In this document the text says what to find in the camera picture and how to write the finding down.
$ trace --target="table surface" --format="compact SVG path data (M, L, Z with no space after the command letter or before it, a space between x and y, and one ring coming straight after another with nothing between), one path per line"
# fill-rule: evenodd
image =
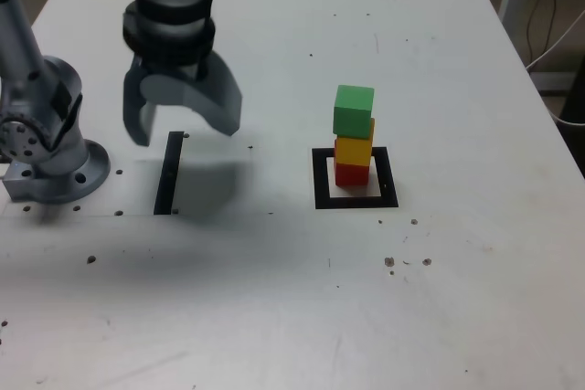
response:
M216 0L241 129L162 108L147 149L122 125L131 1L35 23L112 173L60 207L0 192L0 388L583 388L585 184L488 0ZM314 210L338 84L376 89L399 208ZM180 215L152 216L174 130Z

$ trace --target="black tape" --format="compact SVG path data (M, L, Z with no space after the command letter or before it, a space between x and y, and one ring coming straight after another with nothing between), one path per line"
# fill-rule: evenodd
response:
M161 177L158 180L153 215L171 215L182 148L183 132L169 132Z

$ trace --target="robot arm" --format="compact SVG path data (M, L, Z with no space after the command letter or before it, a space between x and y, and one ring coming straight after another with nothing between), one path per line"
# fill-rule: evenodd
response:
M148 145L156 105L182 105L219 132L239 128L241 93L213 52L213 0L135 0L123 17L123 36L134 52L124 80L126 130Z
M123 85L123 120L148 145L156 105L182 105L227 135L239 128L241 93L215 54L213 0L135 0L123 15L134 52ZM67 203L106 179L110 161L79 127L81 80L43 57L19 0L0 0L0 149L12 163L4 185L14 201Z

